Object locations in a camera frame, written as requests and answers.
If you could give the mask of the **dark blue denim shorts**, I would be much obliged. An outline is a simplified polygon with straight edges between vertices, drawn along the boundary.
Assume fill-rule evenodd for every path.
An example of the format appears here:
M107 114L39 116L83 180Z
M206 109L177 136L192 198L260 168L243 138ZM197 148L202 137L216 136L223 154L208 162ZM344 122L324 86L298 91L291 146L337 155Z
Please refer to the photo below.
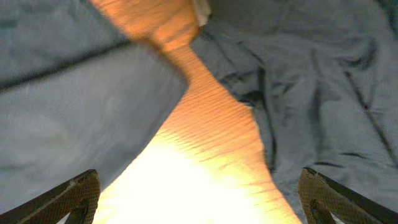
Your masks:
M397 210L396 1L2 1L1 211L297 223L303 168Z

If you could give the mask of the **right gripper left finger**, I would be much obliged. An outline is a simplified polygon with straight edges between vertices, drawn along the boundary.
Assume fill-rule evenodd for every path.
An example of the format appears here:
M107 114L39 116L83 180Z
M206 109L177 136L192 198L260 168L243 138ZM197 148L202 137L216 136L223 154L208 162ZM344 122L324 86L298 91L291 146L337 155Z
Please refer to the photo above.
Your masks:
M94 169L54 187L46 193L1 214L1 223L92 224L100 197L100 180Z

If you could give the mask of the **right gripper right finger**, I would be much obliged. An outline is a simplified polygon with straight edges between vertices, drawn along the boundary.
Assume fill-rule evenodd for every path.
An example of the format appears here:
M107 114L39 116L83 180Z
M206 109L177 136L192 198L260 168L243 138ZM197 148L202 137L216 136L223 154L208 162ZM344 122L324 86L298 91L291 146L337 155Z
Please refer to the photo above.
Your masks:
M394 212L327 176L304 168L298 194L308 223L397 223Z

